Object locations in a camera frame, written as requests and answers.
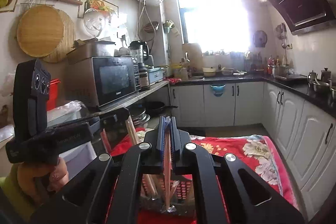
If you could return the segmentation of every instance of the microwave door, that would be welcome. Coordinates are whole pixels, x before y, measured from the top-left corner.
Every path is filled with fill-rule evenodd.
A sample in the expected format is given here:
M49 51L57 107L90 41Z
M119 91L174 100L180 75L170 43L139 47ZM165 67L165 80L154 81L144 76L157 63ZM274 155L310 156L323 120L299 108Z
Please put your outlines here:
M93 69L99 106L135 92L131 58L93 58Z

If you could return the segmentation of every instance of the window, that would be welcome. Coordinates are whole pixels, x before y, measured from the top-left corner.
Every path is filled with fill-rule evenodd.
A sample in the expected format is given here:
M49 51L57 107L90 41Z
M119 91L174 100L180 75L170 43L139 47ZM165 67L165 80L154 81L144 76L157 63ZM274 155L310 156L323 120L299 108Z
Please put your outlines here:
M202 52L246 52L250 45L247 12L240 0L178 0L184 43Z

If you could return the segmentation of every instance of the microwave oven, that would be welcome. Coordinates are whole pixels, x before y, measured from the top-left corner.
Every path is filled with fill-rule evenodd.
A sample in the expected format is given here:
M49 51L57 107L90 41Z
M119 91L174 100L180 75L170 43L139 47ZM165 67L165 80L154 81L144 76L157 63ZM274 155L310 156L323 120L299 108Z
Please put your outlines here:
M103 110L109 103L140 90L137 58L91 57L69 65L66 99Z

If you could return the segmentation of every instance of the wooden cutting board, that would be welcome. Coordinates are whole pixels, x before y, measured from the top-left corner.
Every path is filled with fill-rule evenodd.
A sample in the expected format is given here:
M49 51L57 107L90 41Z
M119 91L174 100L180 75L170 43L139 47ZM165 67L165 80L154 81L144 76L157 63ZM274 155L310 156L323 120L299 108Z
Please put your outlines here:
M52 53L63 39L64 25L56 9L38 5L26 11L17 27L20 48L33 57Z
M67 53L73 50L72 46L74 44L74 40L76 39L75 24L71 17L69 17L69 15L62 10L58 10L58 13L60 14L64 24L64 36L55 50L43 58L44 61L50 63L57 63L62 61L67 56Z

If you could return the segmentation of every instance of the blender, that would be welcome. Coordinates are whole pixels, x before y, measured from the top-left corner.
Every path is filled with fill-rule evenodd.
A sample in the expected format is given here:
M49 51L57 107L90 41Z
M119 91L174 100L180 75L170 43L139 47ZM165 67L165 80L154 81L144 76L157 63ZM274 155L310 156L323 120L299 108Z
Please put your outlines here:
M148 72L144 64L149 57L148 45L145 41L136 40L131 42L129 48L133 57L136 57L138 61L141 90L149 90Z

